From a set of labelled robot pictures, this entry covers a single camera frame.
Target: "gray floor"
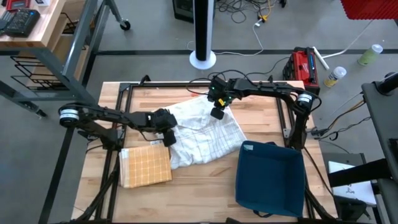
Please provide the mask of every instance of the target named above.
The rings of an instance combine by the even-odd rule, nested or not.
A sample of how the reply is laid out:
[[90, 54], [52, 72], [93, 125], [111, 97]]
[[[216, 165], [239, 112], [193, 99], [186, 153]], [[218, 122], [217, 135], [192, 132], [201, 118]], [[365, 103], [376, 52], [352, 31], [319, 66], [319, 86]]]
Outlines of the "gray floor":
[[[186, 49], [193, 40], [193, 26], [174, 19], [171, 0], [118, 0], [121, 14], [129, 19], [132, 32], [122, 32], [110, 15], [101, 50], [176, 50]], [[230, 15], [216, 12], [214, 49], [258, 49], [251, 26], [256, 22], [254, 12], [245, 12], [248, 19], [242, 24], [231, 21]], [[293, 49], [296, 46], [316, 46], [318, 49], [343, 49], [368, 21], [351, 21], [337, 0], [290, 0], [289, 6], [272, 9], [269, 21], [257, 30], [266, 49]], [[369, 30], [353, 46], [365, 49], [371, 44], [385, 48], [398, 48], [398, 27], [394, 21], [374, 21]], [[153, 80], [191, 80], [214, 71], [237, 69], [242, 72], [265, 72], [280, 58], [287, 55], [258, 55], [242, 57], [220, 55], [209, 71], [199, 72], [188, 63], [187, 56], [159, 57], [98, 57], [88, 91], [99, 97], [101, 84], [106, 81], [138, 81], [143, 75]], [[397, 70], [398, 55], [381, 55], [367, 67], [356, 63], [359, 55], [343, 55], [327, 60], [330, 67], [343, 66], [348, 75], [329, 89], [322, 86], [322, 106], [313, 114], [319, 127], [327, 126], [336, 114], [347, 110], [361, 98], [358, 96], [335, 115], [331, 113], [347, 99], [360, 92], [364, 82], [380, 80], [385, 74]], [[0, 59], [2, 80], [21, 88], [8, 77], [17, 74], [7, 57]], [[273, 73], [281, 79], [284, 63]], [[318, 62], [318, 76], [322, 81], [328, 71]], [[253, 76], [265, 80], [267, 77]], [[57, 109], [62, 102], [38, 103], [50, 116], [39, 120], [34, 114], [0, 98], [0, 222], [37, 223], [45, 194], [55, 167], [65, 129], [58, 125]], [[369, 116], [366, 107], [340, 119], [335, 128], [342, 128]], [[383, 157], [373, 124], [367, 121], [341, 134], [335, 143], [347, 150], [363, 152], [368, 161]], [[75, 136], [68, 155], [51, 222], [70, 218], [80, 172], [84, 161], [86, 141]], [[341, 152], [337, 147], [321, 143], [323, 152]]]

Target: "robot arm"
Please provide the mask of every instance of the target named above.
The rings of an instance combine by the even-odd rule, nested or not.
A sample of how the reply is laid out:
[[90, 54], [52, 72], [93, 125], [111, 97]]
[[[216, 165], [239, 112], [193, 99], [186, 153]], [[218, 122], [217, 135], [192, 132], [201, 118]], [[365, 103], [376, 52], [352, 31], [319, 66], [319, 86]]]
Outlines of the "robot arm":
[[[296, 100], [291, 97], [294, 93], [297, 97]], [[296, 115], [295, 125], [288, 137], [288, 147], [296, 150], [303, 149], [307, 138], [306, 123], [315, 95], [287, 83], [259, 82], [254, 84], [252, 81], [243, 78], [233, 78], [226, 82], [215, 76], [211, 80], [208, 93], [208, 100], [214, 102], [215, 106], [211, 115], [217, 119], [223, 119], [223, 110], [226, 106], [235, 99], [241, 100], [250, 95], [271, 96], [286, 102], [287, 107]]]
[[141, 132], [162, 133], [164, 145], [171, 146], [176, 142], [171, 130], [177, 125], [174, 115], [168, 110], [159, 109], [155, 112], [123, 113], [120, 111], [70, 103], [59, 109], [60, 124], [63, 127], [74, 127], [83, 130], [83, 137], [94, 136], [101, 139], [105, 149], [118, 150], [123, 147], [118, 130], [106, 129], [97, 124], [96, 120], [125, 124], [131, 129]]

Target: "blue bin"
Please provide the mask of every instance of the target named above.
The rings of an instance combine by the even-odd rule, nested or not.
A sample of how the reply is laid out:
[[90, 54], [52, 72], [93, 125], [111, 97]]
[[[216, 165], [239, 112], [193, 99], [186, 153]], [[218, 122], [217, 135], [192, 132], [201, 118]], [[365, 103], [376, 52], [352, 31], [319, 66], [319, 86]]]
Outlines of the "blue bin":
[[236, 202], [256, 214], [302, 217], [305, 168], [303, 155], [296, 150], [244, 141], [235, 184]]

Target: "caster wheel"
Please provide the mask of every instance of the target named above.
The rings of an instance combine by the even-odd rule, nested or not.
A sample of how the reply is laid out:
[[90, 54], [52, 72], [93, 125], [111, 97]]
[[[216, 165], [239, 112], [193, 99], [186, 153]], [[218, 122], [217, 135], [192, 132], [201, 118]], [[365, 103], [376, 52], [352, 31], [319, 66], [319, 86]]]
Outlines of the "caster wheel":
[[40, 116], [41, 118], [46, 118], [47, 117], [47, 114], [44, 113], [42, 110], [38, 110], [36, 112], [36, 114], [37, 114], [37, 116]]
[[122, 30], [124, 31], [129, 30], [131, 28], [130, 22], [129, 21], [123, 21], [123, 22], [126, 24], [126, 26], [120, 25], [120, 28], [122, 28]]

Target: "white towel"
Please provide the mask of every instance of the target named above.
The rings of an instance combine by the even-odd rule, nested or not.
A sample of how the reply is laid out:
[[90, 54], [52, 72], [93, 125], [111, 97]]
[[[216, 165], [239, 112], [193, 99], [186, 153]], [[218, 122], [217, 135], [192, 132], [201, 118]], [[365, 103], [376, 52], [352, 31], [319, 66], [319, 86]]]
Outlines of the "white towel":
[[213, 103], [206, 96], [166, 107], [178, 125], [173, 128], [177, 140], [170, 147], [171, 168], [205, 164], [238, 150], [246, 140], [229, 107], [224, 118], [210, 115]]

